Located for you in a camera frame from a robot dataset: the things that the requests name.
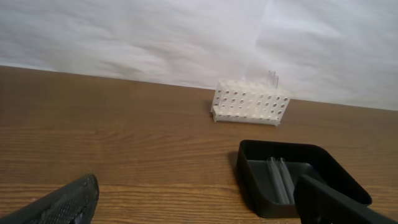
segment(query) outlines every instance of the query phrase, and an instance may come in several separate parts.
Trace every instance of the black bin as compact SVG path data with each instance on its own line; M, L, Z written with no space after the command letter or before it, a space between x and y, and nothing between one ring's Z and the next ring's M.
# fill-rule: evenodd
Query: black bin
M267 159L286 160L294 185L302 174L307 174L353 200L370 205L370 195L342 168L326 150L311 144L294 144L243 140L239 146L238 171L262 218L298 218L294 204L276 203L270 181Z

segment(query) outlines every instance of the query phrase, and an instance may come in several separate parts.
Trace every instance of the wood grain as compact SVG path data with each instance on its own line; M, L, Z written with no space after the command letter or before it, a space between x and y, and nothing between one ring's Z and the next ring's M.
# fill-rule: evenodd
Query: wood grain
M243 139L316 144L398 221L398 112L292 100L278 127L214 123L213 90L0 67L0 216L93 172L93 223L300 223L251 211Z

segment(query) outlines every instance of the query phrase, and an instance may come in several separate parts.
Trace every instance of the test tube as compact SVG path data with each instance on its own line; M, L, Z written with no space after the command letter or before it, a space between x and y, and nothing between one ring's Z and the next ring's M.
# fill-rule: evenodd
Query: test tube
M287 169L286 162L284 158L280 158L280 161L278 162L279 164L279 170L280 174L282 176L282 180L284 182L285 190L287 192L287 196L289 198L289 201L291 204L294 204L294 184L293 180L290 176L289 170Z
M267 165L269 170L269 175L271 176L271 182L275 188L278 203L289 204L289 198L286 194L284 183L282 177L280 176L279 169L274 157L267 159Z

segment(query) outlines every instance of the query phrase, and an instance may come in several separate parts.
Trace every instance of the black tray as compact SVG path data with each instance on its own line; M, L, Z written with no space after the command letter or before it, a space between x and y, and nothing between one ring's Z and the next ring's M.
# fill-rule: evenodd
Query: black tray
M254 201L255 212L262 218L299 217L294 204L275 202L274 187L266 164L270 157L286 160L294 185L300 175L307 174L361 204L372 203L370 195L321 147L243 140L239 146L237 167Z

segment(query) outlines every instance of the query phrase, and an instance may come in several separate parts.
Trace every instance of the white wall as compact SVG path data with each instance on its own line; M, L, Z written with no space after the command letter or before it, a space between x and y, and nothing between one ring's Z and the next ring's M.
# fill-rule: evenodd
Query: white wall
M0 64L202 88L272 69L296 98L398 110L397 6L2 0Z

